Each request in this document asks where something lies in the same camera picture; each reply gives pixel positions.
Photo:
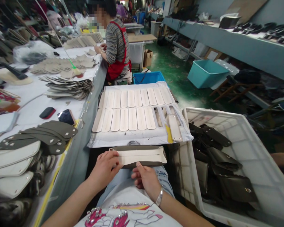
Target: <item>white paper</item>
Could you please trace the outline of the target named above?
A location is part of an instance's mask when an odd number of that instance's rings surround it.
[[[207,56],[207,59],[214,61],[217,56],[218,56],[217,52],[211,51]]]

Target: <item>striped shirt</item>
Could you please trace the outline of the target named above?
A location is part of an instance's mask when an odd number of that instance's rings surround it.
[[[113,20],[116,22],[121,28],[124,28],[124,24],[118,18]],[[125,64],[129,62],[129,41],[127,37],[127,33],[124,33],[124,38],[126,42],[126,58]],[[106,29],[106,58],[109,64],[113,64],[117,61],[122,62],[125,55],[125,44],[123,41],[122,32],[119,27],[113,23],[109,23]],[[129,70],[129,66],[126,65],[121,74],[126,73]]]

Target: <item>hand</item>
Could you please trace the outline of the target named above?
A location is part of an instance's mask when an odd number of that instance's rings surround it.
[[[96,192],[105,188],[123,167],[118,160],[119,153],[115,150],[105,151],[97,158],[96,165],[86,181]]]
[[[101,44],[100,47],[103,47],[103,50],[106,50],[106,49],[107,49],[106,44]]]
[[[136,179],[135,185],[138,189],[145,189],[150,199],[156,202],[161,192],[156,171],[151,167],[142,166],[140,162],[137,162],[136,165],[137,167],[133,169],[132,174],[132,179]]]
[[[95,46],[95,52],[96,52],[97,54],[101,54],[103,51],[102,51],[101,47]]]

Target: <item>blue plastic bin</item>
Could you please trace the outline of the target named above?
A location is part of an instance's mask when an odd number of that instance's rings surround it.
[[[139,24],[144,24],[145,12],[140,12]]]
[[[194,61],[187,79],[197,88],[209,88],[215,85],[229,71],[212,60]]]
[[[133,83],[134,84],[153,84],[158,81],[165,81],[164,76],[161,72],[150,72],[150,73],[134,73],[133,74]]]

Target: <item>black hair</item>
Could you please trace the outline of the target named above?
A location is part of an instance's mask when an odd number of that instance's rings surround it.
[[[46,4],[46,8],[48,10],[55,11],[54,8],[49,3]]]
[[[90,14],[95,14],[97,6],[103,8],[111,17],[117,16],[116,0],[86,0],[86,5]]]

